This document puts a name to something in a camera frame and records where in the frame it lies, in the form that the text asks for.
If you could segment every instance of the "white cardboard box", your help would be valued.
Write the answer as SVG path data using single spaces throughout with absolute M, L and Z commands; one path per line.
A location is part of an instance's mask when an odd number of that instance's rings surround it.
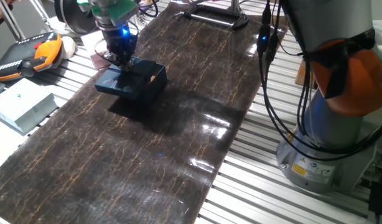
M 55 108 L 53 94 L 25 78 L 0 94 L 0 118 L 24 134 Z

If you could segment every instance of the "warning label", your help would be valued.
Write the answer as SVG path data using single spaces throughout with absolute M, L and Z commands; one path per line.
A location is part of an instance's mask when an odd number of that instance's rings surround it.
M 316 161 L 298 155 L 292 170 L 303 177 L 326 184 L 329 182 L 335 166 L 327 166 Z
M 302 175 L 302 176 L 305 176 L 305 172 L 307 171 L 305 168 L 303 168 L 297 164 L 293 164 L 292 170 L 295 171 L 296 173 Z

